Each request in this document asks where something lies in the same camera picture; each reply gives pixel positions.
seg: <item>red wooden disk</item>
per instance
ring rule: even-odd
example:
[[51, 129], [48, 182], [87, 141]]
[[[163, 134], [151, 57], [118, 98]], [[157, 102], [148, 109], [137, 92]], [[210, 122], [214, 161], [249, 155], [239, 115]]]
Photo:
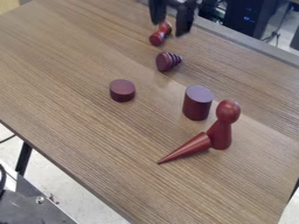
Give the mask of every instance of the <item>red wooden disk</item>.
[[135, 92], [135, 85], [129, 80], [114, 80], [110, 83], [110, 96], [116, 102], [133, 100]]
[[184, 96], [183, 112], [193, 121], [202, 121], [209, 116], [213, 94], [206, 87], [190, 86]]

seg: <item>gray floor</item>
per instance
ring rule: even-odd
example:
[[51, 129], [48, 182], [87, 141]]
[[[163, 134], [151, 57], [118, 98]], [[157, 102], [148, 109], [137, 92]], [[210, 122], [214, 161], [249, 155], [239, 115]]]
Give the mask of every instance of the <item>gray floor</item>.
[[[299, 52], [290, 49], [289, 43], [298, 24], [299, 12], [292, 12], [280, 31], [281, 37], [278, 45], [281, 49], [297, 55]], [[0, 140], [10, 134], [4, 126], [0, 125]], [[17, 137], [0, 144], [0, 159], [14, 167], [21, 145], [22, 141]], [[53, 194], [59, 206], [79, 223], [128, 223], [36, 151], [32, 154], [25, 177], [45, 195]]]

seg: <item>black equipment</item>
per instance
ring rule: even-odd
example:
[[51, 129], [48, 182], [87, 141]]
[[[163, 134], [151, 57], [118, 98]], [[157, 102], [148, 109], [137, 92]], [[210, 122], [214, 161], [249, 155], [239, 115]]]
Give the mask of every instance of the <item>black equipment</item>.
[[[190, 31], [195, 10], [198, 9], [198, 15], [203, 18], [261, 39], [269, 19], [283, 2], [286, 0], [203, 0], [200, 4], [196, 0], [186, 0], [183, 3], [178, 0], [149, 0], [149, 11], [153, 24], [157, 25], [165, 20], [168, 5], [176, 9], [176, 36]], [[225, 3], [226, 9], [221, 9], [220, 3]], [[277, 24], [278, 28], [273, 33], [277, 33], [281, 25], [282, 21]]]

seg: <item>table leg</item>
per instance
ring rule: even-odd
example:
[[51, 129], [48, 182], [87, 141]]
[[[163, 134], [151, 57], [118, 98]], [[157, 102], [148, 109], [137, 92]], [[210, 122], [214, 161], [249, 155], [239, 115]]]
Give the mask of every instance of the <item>table leg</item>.
[[293, 190], [293, 192], [291, 193], [291, 195], [290, 195], [290, 197], [289, 197], [289, 201], [292, 199], [294, 193], [296, 192], [296, 190], [297, 190], [298, 188], [299, 188], [299, 179], [297, 180], [297, 183], [296, 183], [296, 185], [295, 185], [295, 187], [294, 187], [294, 190]]
[[31, 152], [32, 152], [32, 147], [27, 143], [23, 143], [22, 150], [18, 157], [17, 166], [16, 166], [16, 172], [21, 176], [24, 176]]

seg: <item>tall red cylinder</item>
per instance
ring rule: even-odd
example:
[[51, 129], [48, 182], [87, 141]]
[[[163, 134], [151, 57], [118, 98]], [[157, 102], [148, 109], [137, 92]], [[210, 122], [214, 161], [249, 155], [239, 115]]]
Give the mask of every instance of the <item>tall red cylinder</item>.
[[184, 115], [193, 121], [205, 120], [209, 116], [213, 99], [213, 94], [206, 87], [188, 87], [184, 95]]

